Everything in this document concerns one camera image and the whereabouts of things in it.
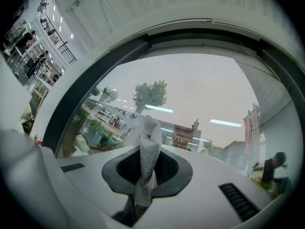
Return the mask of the black window frame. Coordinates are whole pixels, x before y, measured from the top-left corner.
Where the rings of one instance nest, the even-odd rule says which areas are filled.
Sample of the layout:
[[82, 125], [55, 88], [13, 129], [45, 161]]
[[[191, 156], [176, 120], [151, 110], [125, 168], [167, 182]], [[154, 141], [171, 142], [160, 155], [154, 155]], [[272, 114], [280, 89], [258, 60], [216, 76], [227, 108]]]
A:
[[42, 144], [49, 147], [53, 153], [57, 153], [66, 127], [81, 101], [93, 88], [94, 83], [103, 79], [116, 66], [138, 59], [154, 44], [187, 39], [210, 39], [244, 46], [254, 50], [264, 62], [270, 65], [272, 71], [288, 90], [296, 106], [301, 121], [302, 149], [305, 151], [305, 73], [296, 60], [266, 40], [257, 41], [248, 36], [217, 29], [179, 29], [151, 36], [145, 34], [109, 50], [68, 85], [68, 90], [50, 118]]

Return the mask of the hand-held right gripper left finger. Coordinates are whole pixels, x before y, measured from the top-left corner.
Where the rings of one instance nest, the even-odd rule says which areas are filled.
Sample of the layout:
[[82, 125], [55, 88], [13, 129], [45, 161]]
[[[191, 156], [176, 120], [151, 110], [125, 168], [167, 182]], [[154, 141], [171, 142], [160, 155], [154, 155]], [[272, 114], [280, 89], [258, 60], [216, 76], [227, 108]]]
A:
[[132, 228], [132, 223], [135, 222], [134, 206], [127, 195], [116, 193], [109, 187], [102, 177], [102, 168], [108, 161], [133, 149], [133, 146], [126, 146], [93, 155], [58, 159], [61, 167], [77, 163], [84, 165], [65, 175], [107, 219], [118, 222], [120, 227], [125, 228]]

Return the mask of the grey cloth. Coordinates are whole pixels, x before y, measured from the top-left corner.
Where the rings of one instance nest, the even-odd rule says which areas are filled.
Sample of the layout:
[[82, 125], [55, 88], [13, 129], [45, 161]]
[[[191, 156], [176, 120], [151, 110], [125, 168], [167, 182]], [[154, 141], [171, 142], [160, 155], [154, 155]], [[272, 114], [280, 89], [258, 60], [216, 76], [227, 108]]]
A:
[[140, 148], [141, 175], [135, 185], [134, 201], [141, 207], [149, 207], [152, 190], [158, 186], [155, 166], [162, 147], [162, 131], [158, 121], [150, 115], [143, 117], [139, 126], [131, 128], [123, 140], [125, 146]]

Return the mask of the large window glass pane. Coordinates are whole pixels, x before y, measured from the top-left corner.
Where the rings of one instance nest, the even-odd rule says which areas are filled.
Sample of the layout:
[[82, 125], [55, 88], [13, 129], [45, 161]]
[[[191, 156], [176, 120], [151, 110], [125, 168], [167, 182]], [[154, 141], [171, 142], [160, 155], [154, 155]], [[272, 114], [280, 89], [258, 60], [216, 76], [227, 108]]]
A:
[[258, 59], [170, 54], [117, 66], [99, 81], [67, 127], [59, 158], [137, 145], [157, 132], [168, 146], [211, 156], [258, 184], [284, 193], [285, 148], [277, 128], [290, 96]]

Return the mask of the black mezzanine railing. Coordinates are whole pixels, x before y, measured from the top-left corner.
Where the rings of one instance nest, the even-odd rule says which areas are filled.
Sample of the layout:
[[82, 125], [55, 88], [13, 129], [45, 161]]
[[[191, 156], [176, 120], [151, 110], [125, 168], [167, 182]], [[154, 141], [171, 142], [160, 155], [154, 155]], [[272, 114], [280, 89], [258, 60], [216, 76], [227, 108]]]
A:
[[73, 34], [65, 25], [64, 19], [57, 11], [53, 1], [41, 0], [37, 13], [39, 24], [64, 62], [68, 65], [76, 63], [77, 58], [70, 50], [70, 41], [73, 39]]

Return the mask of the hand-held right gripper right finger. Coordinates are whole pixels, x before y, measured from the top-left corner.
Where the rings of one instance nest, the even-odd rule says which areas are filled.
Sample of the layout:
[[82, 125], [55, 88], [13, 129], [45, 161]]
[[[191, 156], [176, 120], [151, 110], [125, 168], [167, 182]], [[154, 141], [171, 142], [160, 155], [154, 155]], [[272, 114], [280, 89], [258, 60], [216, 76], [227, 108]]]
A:
[[193, 177], [178, 195], [154, 199], [134, 229], [235, 228], [242, 221], [219, 189], [227, 183], [233, 183], [259, 210], [271, 203], [260, 186], [226, 163], [172, 146], [164, 148], [186, 159], [193, 168]]

